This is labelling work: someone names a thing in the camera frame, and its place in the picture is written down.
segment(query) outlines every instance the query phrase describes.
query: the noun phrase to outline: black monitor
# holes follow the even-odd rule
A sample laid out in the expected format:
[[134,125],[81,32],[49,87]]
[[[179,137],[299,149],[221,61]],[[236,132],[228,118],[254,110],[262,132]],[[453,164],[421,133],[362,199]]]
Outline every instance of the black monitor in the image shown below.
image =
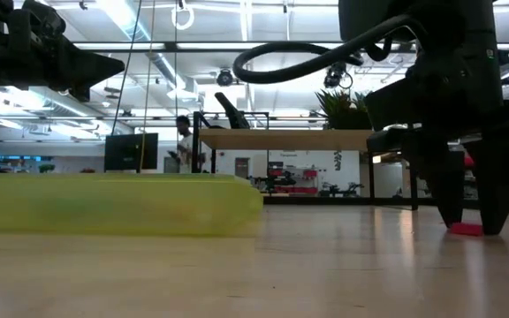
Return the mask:
[[[105,139],[105,170],[141,170],[142,134]],[[145,134],[142,169],[157,169],[158,133]]]

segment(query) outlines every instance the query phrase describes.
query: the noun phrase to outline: green plant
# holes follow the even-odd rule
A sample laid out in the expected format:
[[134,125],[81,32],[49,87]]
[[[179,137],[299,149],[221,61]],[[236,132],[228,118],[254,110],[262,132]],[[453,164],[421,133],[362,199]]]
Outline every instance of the green plant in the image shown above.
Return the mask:
[[323,111],[320,115],[327,118],[330,129],[372,129],[364,103],[366,95],[357,93],[353,100],[350,94],[340,91],[322,90],[315,95]]
[[54,168],[55,168],[54,164],[41,164],[39,166],[39,172],[40,173],[51,172],[54,170]]

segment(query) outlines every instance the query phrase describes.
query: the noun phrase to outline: wooden tabletop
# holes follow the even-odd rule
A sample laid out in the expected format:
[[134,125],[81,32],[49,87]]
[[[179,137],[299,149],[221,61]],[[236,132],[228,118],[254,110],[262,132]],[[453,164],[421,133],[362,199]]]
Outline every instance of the wooden tabletop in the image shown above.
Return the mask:
[[212,149],[367,151],[368,130],[202,129],[200,140]]

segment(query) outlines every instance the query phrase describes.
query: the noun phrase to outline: hanging cable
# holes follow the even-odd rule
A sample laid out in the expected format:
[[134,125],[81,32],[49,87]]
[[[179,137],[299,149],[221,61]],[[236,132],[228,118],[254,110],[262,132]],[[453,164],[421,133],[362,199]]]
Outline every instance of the hanging cable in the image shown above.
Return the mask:
[[[407,28],[412,34],[414,34],[422,45],[423,43],[429,43],[427,32],[423,26],[412,16],[402,14],[397,17],[387,19],[364,34],[361,34],[338,48],[331,50],[307,43],[273,42],[263,44],[241,53],[233,63],[233,73],[245,82],[253,84],[272,84],[295,80],[302,76],[309,75],[312,72],[317,72],[333,63],[336,63],[337,61],[346,61],[349,64],[360,66],[362,65],[362,59],[352,57],[350,55],[367,47],[371,43],[382,40],[387,35],[402,27]],[[256,57],[279,51],[303,51],[319,54],[320,56],[294,66],[270,72],[252,72],[246,70],[244,67],[246,63]]]
[[129,73],[129,65],[131,64],[131,56],[133,55],[134,40],[137,35],[137,28],[139,27],[139,18],[141,17],[142,0],[139,0],[139,10],[137,10],[137,19],[134,21],[133,38],[131,39],[131,48],[129,49],[129,57],[127,58],[127,66],[125,67],[125,74],[121,81],[121,92],[119,92],[119,99],[117,101],[117,109],[115,110],[115,119],[113,119],[113,126],[111,128],[111,136],[115,133],[115,126],[119,117],[119,109],[121,108],[121,100],[123,97],[123,88],[125,87],[125,79]]
[[[152,6],[152,31],[150,31],[150,47],[148,48],[148,53],[152,54],[152,42],[155,38],[155,17],[156,17],[156,0],[153,1]],[[152,60],[148,60],[148,72],[147,72],[147,92],[145,94],[145,120],[142,126],[142,142],[141,142],[141,162],[139,163],[139,171],[142,170],[142,164],[144,162],[145,157],[145,136],[147,135],[147,115],[148,115],[148,91],[150,89],[150,66],[152,65]]]

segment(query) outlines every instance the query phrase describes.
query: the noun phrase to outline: wooden floor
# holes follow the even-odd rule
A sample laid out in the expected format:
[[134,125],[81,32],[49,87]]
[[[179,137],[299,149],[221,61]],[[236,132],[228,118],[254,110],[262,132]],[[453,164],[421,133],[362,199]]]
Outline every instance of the wooden floor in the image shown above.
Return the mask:
[[267,207],[257,238],[0,234],[8,317],[509,317],[509,220],[469,238],[433,208]]

